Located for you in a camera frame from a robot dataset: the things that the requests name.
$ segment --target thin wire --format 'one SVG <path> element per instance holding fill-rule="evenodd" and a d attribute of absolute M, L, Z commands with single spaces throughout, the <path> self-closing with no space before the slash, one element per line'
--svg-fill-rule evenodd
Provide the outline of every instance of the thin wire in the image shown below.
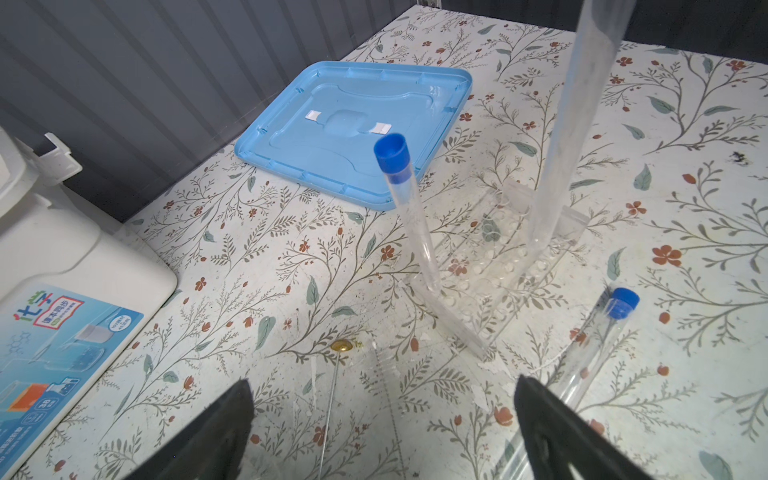
<path fill-rule="evenodd" d="M 331 408 L 333 407 L 333 392 L 336 390 L 336 377 L 339 375 L 339 360 L 341 358 L 341 352 L 336 352 L 336 366 L 333 367 L 333 380 L 331 381 L 331 395 L 328 399 L 328 411 L 326 413 L 326 430 L 324 432 L 325 438 L 323 441 L 323 451 L 320 453 L 320 467 L 317 472 L 317 480 L 323 478 L 323 460 L 326 457 L 326 447 L 328 446 L 328 434 L 331 424 Z"/>

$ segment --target dark wall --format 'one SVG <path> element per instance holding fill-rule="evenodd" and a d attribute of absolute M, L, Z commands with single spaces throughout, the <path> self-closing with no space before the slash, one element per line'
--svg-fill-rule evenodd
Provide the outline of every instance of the dark wall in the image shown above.
<path fill-rule="evenodd" d="M 442 0 L 443 8 L 576 30 L 581 0 Z M 768 63 L 768 0 L 637 0 L 627 40 Z"/>
<path fill-rule="evenodd" d="M 0 124 L 124 220 L 411 0 L 2 0 Z"/>

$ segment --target table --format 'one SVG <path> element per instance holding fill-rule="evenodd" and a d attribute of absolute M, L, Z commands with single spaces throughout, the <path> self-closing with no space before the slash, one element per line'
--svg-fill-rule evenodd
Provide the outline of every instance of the table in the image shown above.
<path fill-rule="evenodd" d="M 436 240 L 475 221 L 469 192 L 536 186 L 573 40 L 414 6 L 346 57 L 472 73 L 422 182 Z M 759 478 L 767 85 L 765 65 L 623 43 L 571 185 L 588 229 L 487 363 L 402 282 L 413 265 L 395 214 L 259 171 L 226 145 L 128 223 L 178 291 L 17 478 L 119 478 L 239 378 L 257 411 L 252 472 L 315 478 L 327 443 L 326 478 L 491 478 L 517 428 L 516 376 L 546 382 L 614 280 L 641 305 L 578 412 L 656 478 Z M 356 348 L 326 432 L 337 338 Z"/>

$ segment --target white plastic container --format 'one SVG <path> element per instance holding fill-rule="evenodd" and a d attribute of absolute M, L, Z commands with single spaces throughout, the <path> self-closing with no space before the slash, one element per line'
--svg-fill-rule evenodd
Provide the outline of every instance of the white plastic container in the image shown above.
<path fill-rule="evenodd" d="M 57 147 L 38 157 L 0 128 L 0 328 L 8 340 L 0 346 L 0 391 L 8 397 L 0 405 L 8 407 L 0 408 L 3 479 L 177 283 L 143 240 L 60 185 L 81 166 L 56 136 L 46 136 Z M 36 387 L 17 389 L 17 396 L 9 388 L 15 382 Z"/>

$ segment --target gray corrugated wall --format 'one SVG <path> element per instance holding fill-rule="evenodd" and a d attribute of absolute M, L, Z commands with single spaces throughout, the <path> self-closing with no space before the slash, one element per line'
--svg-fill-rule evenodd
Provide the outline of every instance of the gray corrugated wall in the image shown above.
<path fill-rule="evenodd" d="M 0 0 L 0 124 L 124 220 L 412 0 Z"/>

